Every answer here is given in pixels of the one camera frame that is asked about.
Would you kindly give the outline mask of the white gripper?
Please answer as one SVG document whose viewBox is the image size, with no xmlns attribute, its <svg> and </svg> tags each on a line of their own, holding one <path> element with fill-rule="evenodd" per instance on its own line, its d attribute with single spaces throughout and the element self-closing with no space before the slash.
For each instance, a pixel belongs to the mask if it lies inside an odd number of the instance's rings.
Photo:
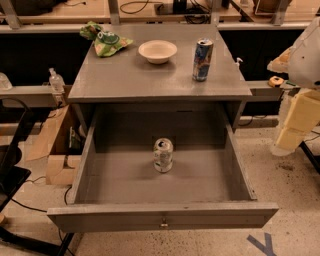
<svg viewBox="0 0 320 256">
<path fill-rule="evenodd" d="M 289 73 L 291 48 L 287 48 L 267 65 L 276 73 Z M 301 89 L 294 97 L 285 95 L 280 105 L 278 125 L 271 146 L 275 156 L 293 153 L 306 135 L 320 122 L 320 91 Z"/>
</svg>

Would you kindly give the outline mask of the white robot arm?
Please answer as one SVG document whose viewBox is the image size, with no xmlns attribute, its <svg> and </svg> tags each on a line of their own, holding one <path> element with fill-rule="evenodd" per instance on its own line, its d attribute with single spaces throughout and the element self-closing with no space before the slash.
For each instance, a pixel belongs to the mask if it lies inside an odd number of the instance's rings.
<svg viewBox="0 0 320 256">
<path fill-rule="evenodd" d="M 267 69 L 287 73 L 289 81 L 300 88 L 294 96 L 284 94 L 271 146 L 273 155 L 286 156 L 320 122 L 320 18 L 315 18 Z"/>
</svg>

